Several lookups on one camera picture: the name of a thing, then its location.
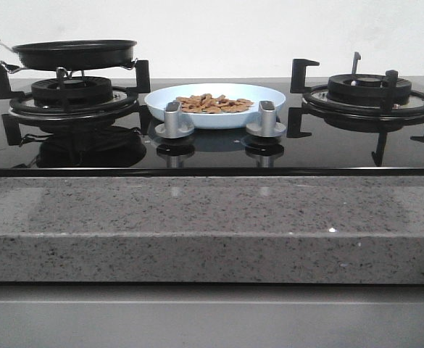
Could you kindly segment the right black pan support grate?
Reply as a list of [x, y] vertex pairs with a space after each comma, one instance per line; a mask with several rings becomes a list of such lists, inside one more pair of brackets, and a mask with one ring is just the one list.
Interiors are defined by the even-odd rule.
[[[361, 55], [354, 53], [352, 71], [357, 72]], [[318, 66], [319, 63], [308, 59], [294, 59], [292, 62], [292, 76], [290, 92], [302, 96], [300, 108], [290, 108], [288, 111], [289, 138], [302, 138], [310, 133], [301, 131], [302, 115], [318, 116], [334, 127], [364, 133], [378, 133], [385, 138], [387, 133], [397, 131], [406, 125], [424, 123], [424, 93], [412, 89], [412, 83], [399, 77], [395, 70], [388, 70], [390, 85], [387, 97], [379, 107], [363, 107], [344, 104], [327, 99], [327, 84], [309, 87], [306, 85], [306, 69], [309, 66]], [[422, 136], [413, 136], [413, 140], [424, 142]]]

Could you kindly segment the left silver stove knob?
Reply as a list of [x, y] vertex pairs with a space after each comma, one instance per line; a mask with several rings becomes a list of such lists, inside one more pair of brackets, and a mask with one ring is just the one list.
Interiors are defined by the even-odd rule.
[[182, 113], [179, 101], [167, 104], [164, 110], [164, 122], [155, 127], [155, 133], [168, 139], [178, 139], [190, 136], [194, 132], [194, 124]]

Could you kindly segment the left black pan support grate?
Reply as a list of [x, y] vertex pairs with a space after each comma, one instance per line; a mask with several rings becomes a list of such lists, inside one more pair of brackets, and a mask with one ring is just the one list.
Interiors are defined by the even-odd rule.
[[138, 112], [141, 106], [138, 102], [140, 94], [151, 90], [149, 62], [144, 60], [136, 71], [136, 86], [118, 87], [112, 85], [113, 99], [108, 102], [94, 105], [70, 105], [63, 81], [80, 76], [68, 76], [64, 71], [56, 72], [60, 84], [61, 107], [39, 107], [34, 104], [32, 93], [13, 91], [9, 77], [0, 68], [0, 99], [9, 100], [9, 111], [2, 115], [2, 120], [10, 145], [19, 145], [23, 142], [20, 125], [38, 127], [47, 133], [81, 133], [94, 131], [111, 125], [116, 119]]

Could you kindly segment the right black gas burner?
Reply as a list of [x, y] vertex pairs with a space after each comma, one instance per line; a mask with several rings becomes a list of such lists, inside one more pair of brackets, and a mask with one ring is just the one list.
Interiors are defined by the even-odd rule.
[[329, 77], [327, 99], [363, 107], [379, 107], [387, 97], [390, 74], [342, 74]]

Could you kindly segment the silver stove knob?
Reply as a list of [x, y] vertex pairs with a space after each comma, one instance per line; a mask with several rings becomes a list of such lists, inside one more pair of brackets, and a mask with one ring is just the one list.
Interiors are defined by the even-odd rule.
[[155, 133], [168, 139], [178, 139], [190, 136], [194, 132], [194, 124], [182, 113], [179, 101], [167, 104], [164, 110], [164, 122], [155, 127]]
[[259, 117], [256, 122], [248, 123], [246, 131], [262, 138], [282, 136], [286, 132], [286, 126], [277, 121], [276, 109], [272, 101], [259, 102]]

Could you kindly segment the black pan support grate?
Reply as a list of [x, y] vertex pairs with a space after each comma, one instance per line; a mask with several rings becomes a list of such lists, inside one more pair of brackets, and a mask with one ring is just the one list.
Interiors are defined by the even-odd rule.
[[[361, 55], [354, 53], [352, 71], [357, 72]], [[379, 107], [363, 107], [344, 104], [327, 99], [327, 84], [309, 87], [306, 85], [306, 69], [309, 66], [318, 66], [319, 63], [308, 59], [294, 59], [292, 62], [292, 76], [290, 92], [302, 96], [300, 108], [290, 108], [288, 111], [289, 138], [302, 138], [310, 133], [301, 131], [302, 115], [318, 116], [334, 127], [364, 133], [378, 133], [385, 138], [387, 133], [397, 131], [406, 125], [424, 123], [424, 93], [412, 89], [412, 83], [399, 77], [395, 70], [388, 70], [390, 85], [387, 97]], [[422, 136], [413, 136], [413, 140], [424, 142]]]
[[68, 76], [64, 71], [56, 72], [60, 84], [61, 107], [39, 107], [34, 104], [32, 93], [13, 91], [9, 77], [0, 68], [0, 99], [9, 100], [9, 111], [2, 115], [2, 120], [10, 145], [19, 145], [23, 142], [20, 125], [38, 127], [47, 133], [81, 133], [94, 131], [111, 125], [116, 119], [138, 112], [141, 106], [138, 102], [140, 94], [151, 90], [149, 62], [144, 60], [136, 71], [136, 86], [118, 87], [112, 85], [113, 99], [108, 102], [94, 105], [70, 105], [63, 81], [80, 76]]

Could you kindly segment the black frying pan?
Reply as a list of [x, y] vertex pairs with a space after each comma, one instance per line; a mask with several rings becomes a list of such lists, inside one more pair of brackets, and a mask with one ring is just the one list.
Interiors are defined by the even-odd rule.
[[123, 67], [131, 63], [136, 41], [122, 39], [52, 41], [13, 46], [22, 66], [30, 70], [69, 71]]

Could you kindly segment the black glass gas cooktop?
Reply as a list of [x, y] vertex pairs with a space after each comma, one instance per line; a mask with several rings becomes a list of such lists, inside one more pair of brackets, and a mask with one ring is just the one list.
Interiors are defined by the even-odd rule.
[[290, 94], [288, 130], [259, 140], [244, 129], [159, 138], [146, 107], [87, 128], [41, 128], [0, 100], [0, 177], [424, 175], [424, 119], [372, 123], [322, 116]]

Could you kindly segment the right silver stove knob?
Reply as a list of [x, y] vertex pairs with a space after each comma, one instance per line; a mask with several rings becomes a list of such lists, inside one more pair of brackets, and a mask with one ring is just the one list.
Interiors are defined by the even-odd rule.
[[248, 123], [246, 131], [262, 138], [282, 136], [286, 132], [286, 126], [277, 121], [276, 109], [272, 101], [259, 102], [259, 117], [256, 122]]

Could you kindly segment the black gas burner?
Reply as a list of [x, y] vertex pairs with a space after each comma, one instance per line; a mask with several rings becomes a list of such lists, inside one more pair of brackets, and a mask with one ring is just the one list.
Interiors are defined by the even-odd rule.
[[[107, 78], [85, 76], [65, 79], [64, 90], [70, 105], [86, 106], [113, 99], [112, 83]], [[40, 80], [31, 85], [34, 104], [39, 107], [61, 107], [60, 84], [57, 78]]]
[[387, 97], [390, 74], [342, 74], [329, 77], [327, 99], [363, 107], [379, 107]]

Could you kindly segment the left black gas burner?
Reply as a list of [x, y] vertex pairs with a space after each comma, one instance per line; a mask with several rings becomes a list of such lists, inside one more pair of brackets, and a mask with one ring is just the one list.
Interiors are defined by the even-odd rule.
[[[112, 83], [107, 78], [85, 76], [65, 79], [64, 90], [70, 105], [86, 106], [113, 99]], [[39, 107], [61, 107], [60, 84], [57, 78], [40, 80], [31, 85], [34, 104]]]

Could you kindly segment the grey cabinet front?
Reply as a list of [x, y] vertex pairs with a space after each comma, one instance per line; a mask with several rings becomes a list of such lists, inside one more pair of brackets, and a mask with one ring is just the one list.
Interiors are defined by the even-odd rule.
[[424, 286], [5, 286], [0, 347], [424, 347]]

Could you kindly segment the light blue plate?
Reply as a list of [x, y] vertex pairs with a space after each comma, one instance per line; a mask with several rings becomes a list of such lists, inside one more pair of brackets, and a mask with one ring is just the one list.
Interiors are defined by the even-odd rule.
[[213, 97], [225, 95], [229, 99], [248, 99], [253, 102], [249, 110], [238, 113], [198, 114], [187, 113], [184, 115], [191, 119], [195, 128], [199, 129], [233, 129], [244, 128], [248, 123], [253, 123], [259, 115], [259, 103], [272, 101], [276, 111], [280, 111], [286, 102], [286, 96], [274, 89], [242, 84], [242, 83], [194, 83], [161, 88], [152, 91], [144, 97], [145, 104], [150, 113], [158, 120], [164, 120], [164, 110], [168, 103], [177, 97], [191, 95], [211, 94]]

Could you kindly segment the brown meat pieces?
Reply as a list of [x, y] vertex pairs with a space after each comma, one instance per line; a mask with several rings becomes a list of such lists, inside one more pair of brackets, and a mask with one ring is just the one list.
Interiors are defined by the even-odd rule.
[[218, 97], [213, 97], [211, 94], [178, 96], [175, 100], [180, 102], [183, 112], [197, 114], [245, 112], [254, 104], [248, 99], [229, 99], [223, 94]]

